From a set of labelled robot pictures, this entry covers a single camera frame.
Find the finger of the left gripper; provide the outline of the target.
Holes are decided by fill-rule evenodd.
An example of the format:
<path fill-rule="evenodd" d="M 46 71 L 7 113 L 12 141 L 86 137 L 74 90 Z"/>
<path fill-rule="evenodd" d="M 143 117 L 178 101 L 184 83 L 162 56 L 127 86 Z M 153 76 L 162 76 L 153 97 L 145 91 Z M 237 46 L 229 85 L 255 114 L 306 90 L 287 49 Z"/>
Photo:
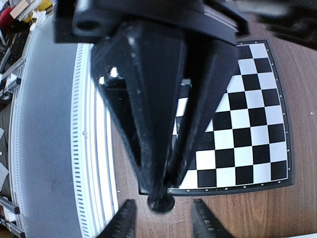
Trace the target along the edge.
<path fill-rule="evenodd" d="M 210 40 L 191 47 L 185 66 L 185 77 L 191 80 L 192 86 L 178 138 L 165 171 L 165 187 L 179 186 L 182 183 L 205 130 L 237 68 L 237 61 L 236 44 Z"/>
<path fill-rule="evenodd" d="M 186 51 L 180 30 L 148 22 L 124 23 L 92 49 L 91 76 L 151 196 L 166 191 L 162 181 Z"/>

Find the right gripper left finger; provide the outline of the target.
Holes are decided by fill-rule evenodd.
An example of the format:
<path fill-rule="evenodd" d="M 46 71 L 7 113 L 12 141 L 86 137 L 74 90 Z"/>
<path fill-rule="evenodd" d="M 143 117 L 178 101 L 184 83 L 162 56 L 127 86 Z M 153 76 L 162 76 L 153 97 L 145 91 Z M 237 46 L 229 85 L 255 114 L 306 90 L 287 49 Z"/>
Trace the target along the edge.
<path fill-rule="evenodd" d="M 136 220 L 136 202 L 134 199 L 126 199 L 97 238 L 135 238 Z"/>

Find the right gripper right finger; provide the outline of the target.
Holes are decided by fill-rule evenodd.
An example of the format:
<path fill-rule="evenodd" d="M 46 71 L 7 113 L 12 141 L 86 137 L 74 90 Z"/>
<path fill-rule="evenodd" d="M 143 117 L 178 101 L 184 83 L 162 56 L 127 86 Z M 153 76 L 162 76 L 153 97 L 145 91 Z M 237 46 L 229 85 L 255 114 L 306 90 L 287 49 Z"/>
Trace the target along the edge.
<path fill-rule="evenodd" d="M 194 199 L 191 208 L 193 238 L 233 238 L 202 199 Z"/>

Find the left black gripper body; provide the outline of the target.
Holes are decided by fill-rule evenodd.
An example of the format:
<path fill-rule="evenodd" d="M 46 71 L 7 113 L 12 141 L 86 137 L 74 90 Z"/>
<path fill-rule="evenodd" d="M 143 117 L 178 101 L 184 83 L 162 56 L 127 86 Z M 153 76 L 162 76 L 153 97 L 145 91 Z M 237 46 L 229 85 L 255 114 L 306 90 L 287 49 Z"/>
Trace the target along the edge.
<path fill-rule="evenodd" d="M 226 0 L 58 0 L 56 43 L 96 43 L 123 23 L 144 21 L 234 44 L 249 35 L 247 18 Z"/>

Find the black and grey chessboard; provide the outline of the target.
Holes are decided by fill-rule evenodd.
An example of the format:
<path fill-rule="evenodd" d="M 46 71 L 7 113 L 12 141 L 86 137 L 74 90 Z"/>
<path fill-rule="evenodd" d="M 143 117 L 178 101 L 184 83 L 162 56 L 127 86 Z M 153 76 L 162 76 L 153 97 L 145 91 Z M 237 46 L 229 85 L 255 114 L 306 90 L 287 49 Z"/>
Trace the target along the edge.
<path fill-rule="evenodd" d="M 291 186 L 294 160 L 283 89 L 267 40 L 238 44 L 238 66 L 174 196 Z"/>

